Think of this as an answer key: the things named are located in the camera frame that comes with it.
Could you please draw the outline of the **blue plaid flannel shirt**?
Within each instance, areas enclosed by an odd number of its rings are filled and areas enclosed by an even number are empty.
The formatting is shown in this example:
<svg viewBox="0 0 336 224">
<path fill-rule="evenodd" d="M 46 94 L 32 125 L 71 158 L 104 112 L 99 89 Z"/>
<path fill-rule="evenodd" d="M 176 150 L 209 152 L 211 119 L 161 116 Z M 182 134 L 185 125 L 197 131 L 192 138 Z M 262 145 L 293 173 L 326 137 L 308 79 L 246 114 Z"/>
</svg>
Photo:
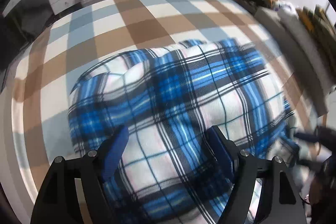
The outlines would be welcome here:
<svg viewBox="0 0 336 224">
<path fill-rule="evenodd" d="M 253 44 L 185 40 L 111 56 L 70 92 L 74 150 L 97 149 L 120 126 L 129 140 L 103 191 L 118 223 L 216 223 L 232 184 L 206 131 L 266 158 L 296 117 Z"/>
</svg>

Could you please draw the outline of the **checked bed blanket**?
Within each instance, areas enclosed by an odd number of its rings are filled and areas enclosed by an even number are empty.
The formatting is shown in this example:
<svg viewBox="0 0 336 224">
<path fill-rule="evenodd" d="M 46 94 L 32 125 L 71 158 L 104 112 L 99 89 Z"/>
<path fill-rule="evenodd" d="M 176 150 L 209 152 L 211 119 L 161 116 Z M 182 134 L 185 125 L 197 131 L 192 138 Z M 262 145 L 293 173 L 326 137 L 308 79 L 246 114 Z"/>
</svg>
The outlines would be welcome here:
<svg viewBox="0 0 336 224">
<path fill-rule="evenodd" d="M 232 0 L 105 0 L 46 28 L 11 65 L 1 94 L 1 184 L 21 223 L 29 223 L 53 159 L 74 159 L 68 110 L 78 78 L 119 53 L 185 40 L 253 44 L 309 129 L 311 106 L 276 40 Z"/>
</svg>

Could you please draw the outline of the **grey padded bench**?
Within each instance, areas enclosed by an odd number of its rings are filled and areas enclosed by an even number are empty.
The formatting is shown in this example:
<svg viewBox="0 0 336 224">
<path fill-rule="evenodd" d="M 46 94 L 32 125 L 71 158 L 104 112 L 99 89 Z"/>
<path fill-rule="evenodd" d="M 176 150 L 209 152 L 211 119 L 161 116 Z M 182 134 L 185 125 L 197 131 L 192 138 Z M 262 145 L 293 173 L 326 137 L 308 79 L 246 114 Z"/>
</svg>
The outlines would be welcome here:
<svg viewBox="0 0 336 224">
<path fill-rule="evenodd" d="M 335 73 L 327 63 L 327 55 L 295 14 L 284 9 L 273 11 L 259 7 L 257 19 L 278 43 L 293 67 L 299 83 L 313 102 L 317 115 L 328 113 L 326 98 L 335 86 Z"/>
</svg>

